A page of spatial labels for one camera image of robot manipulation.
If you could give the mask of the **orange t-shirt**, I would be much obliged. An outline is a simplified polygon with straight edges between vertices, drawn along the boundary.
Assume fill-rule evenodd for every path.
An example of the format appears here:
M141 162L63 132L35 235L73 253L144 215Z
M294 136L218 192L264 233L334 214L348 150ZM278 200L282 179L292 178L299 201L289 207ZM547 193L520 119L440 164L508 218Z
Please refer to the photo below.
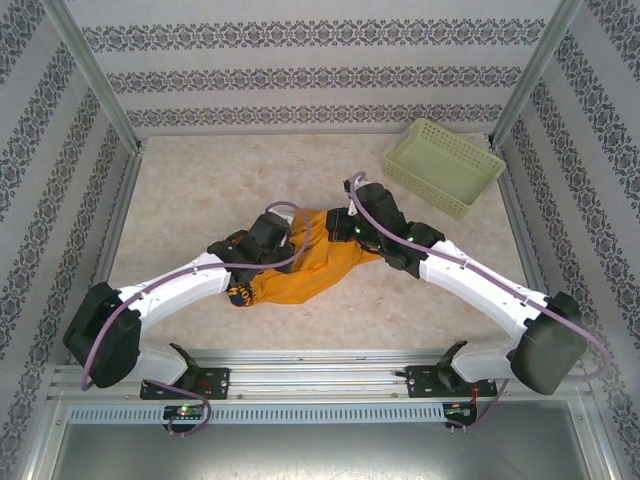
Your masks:
M345 207L331 210L307 210L311 237L307 249L287 273L269 269L248 283L227 288L227 296L236 307L258 303L302 304L338 283L355 267L380 257L347 240L338 220L347 214Z

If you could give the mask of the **pale green plastic basket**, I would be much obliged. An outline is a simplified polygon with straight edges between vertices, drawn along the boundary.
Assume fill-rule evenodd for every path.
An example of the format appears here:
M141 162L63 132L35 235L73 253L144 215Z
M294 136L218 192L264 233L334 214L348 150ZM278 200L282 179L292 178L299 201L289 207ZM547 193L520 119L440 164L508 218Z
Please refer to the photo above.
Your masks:
M383 154L386 177L457 220L505 168L499 157L425 118Z

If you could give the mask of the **steel bottom panel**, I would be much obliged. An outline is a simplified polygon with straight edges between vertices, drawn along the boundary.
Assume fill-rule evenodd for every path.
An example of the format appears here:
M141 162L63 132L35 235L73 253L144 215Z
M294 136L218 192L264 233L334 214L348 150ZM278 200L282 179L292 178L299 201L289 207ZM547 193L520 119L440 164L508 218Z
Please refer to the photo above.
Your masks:
M478 425L217 423L183 439L138 405L51 407L23 480L629 480L586 400L503 401Z

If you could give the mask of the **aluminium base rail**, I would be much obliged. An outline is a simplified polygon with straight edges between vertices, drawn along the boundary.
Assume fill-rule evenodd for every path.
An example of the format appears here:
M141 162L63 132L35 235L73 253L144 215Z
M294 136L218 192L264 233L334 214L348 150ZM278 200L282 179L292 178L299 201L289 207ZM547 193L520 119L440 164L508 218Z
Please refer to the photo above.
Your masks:
M202 367L230 369L227 403L357 403L413 401L406 380L395 375L409 365L435 364L442 351L412 350L220 350L190 351ZM47 402L75 404L139 402L140 382L124 381L109 389L79 388L81 368L54 368ZM593 397L589 382L564 381L544 396L511 380L505 400L573 400Z

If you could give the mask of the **aluminium frame post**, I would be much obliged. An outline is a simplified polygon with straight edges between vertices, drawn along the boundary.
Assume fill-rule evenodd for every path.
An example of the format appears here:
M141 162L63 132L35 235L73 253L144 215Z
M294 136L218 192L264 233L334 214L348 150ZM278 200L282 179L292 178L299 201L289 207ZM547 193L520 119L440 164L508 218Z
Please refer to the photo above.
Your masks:
M137 153L141 140L135 133L131 121L119 102L82 29L74 19L66 0L40 1L87 83L105 110L110 122L115 127L127 151L129 153Z
M497 150L506 141L531 92L542 77L553 57L554 51L569 29L582 3L583 0L559 0L494 129L489 135L490 145L494 150Z

